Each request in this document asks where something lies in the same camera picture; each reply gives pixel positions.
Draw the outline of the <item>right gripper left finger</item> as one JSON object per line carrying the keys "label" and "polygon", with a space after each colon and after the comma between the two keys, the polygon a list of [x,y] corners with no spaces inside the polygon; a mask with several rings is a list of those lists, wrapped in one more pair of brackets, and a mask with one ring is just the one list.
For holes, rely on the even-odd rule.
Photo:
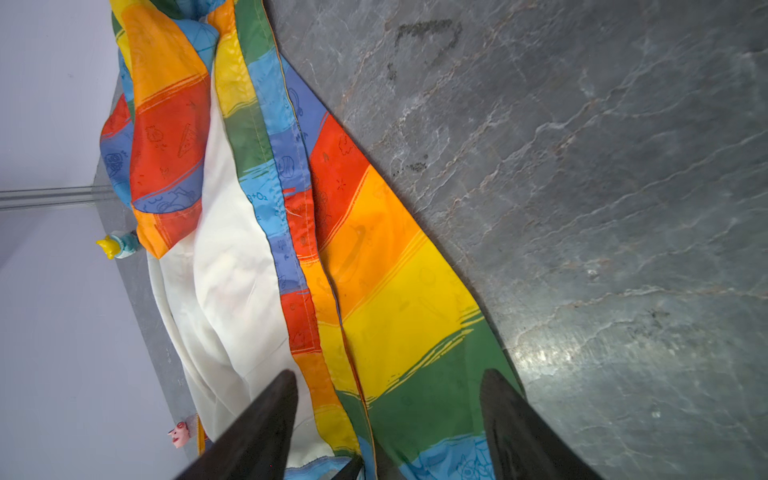
{"label": "right gripper left finger", "polygon": [[180,479],[282,479],[298,406],[295,374],[281,371]]}

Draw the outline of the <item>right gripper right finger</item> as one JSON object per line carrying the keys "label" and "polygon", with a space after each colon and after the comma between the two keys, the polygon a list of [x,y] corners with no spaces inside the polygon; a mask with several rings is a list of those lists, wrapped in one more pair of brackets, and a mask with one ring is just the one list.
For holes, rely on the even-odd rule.
{"label": "right gripper right finger", "polygon": [[497,479],[601,478],[496,369],[484,371],[480,405]]}

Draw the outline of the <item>rainbow striped jacket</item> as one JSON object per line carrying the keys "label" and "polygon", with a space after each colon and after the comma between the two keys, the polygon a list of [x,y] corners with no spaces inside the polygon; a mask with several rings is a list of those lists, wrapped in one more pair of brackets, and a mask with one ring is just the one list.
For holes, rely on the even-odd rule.
{"label": "rainbow striped jacket", "polygon": [[205,453],[283,371],[252,448],[287,479],[492,479],[480,392],[516,372],[467,287],[280,54],[260,1],[115,1],[100,138]]}

